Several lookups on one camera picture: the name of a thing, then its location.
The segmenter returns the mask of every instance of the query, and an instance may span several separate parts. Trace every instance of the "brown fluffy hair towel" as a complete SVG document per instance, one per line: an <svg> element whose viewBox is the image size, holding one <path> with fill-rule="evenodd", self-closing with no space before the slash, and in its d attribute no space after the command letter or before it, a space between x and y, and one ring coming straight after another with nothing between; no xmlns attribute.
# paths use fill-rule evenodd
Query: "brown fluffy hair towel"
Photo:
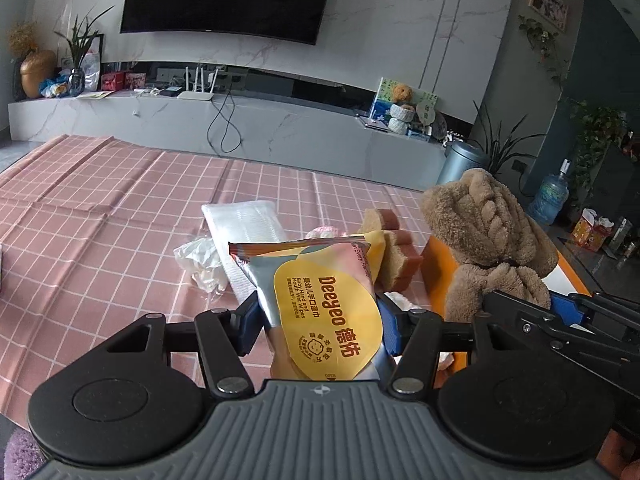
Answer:
<svg viewBox="0 0 640 480"><path fill-rule="evenodd" d="M550 308L542 278L558 264L558 251L504 184L467 170L427 190L420 208L460 264L447 291L447 321L471 322L492 290Z"/></svg>

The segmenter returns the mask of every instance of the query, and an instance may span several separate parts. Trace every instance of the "metal screw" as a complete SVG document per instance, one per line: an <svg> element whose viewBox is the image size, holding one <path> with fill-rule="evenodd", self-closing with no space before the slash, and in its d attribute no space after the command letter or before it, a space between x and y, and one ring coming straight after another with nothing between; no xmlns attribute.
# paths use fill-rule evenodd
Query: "metal screw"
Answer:
<svg viewBox="0 0 640 480"><path fill-rule="evenodd" d="M396 379L392 384L395 392L403 395L411 395L418 393L424 388L424 383L420 379L414 377L401 377Z"/></svg>
<svg viewBox="0 0 640 480"><path fill-rule="evenodd" d="M222 393L234 395L244 392L249 383L242 377L225 377L220 379L216 386Z"/></svg>

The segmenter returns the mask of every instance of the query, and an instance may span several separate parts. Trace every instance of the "water bottle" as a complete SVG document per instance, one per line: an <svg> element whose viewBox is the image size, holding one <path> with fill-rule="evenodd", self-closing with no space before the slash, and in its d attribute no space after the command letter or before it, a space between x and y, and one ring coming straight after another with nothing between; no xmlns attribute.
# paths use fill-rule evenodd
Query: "water bottle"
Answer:
<svg viewBox="0 0 640 480"><path fill-rule="evenodd" d="M569 198L569 184L566 179L569 164L569 161L565 159L560 168L560 174L545 177L536 197L527 208L529 216L541 226L551 225L564 202Z"/></svg>

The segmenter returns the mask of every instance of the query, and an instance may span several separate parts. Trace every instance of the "silver trash can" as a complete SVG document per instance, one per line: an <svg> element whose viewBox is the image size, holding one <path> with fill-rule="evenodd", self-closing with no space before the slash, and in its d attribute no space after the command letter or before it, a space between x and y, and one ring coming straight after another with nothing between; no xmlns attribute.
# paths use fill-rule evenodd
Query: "silver trash can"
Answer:
<svg viewBox="0 0 640 480"><path fill-rule="evenodd" d="M436 184L446 184L447 182L459 180L466 170L471 168L486 169L489 165L489 155L461 140L456 140L449 144L445 151L445 156L447 160L442 167Z"/></svg>

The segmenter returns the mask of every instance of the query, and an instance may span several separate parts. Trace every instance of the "dark green wall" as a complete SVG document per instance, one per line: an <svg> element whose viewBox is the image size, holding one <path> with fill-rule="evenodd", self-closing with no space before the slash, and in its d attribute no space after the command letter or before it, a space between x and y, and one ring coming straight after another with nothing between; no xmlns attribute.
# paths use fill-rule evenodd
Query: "dark green wall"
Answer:
<svg viewBox="0 0 640 480"><path fill-rule="evenodd" d="M584 0L569 76L524 186L528 194L570 158L576 124L570 119L569 99L623 110L631 129L640 133L640 41L609 0Z"/></svg>

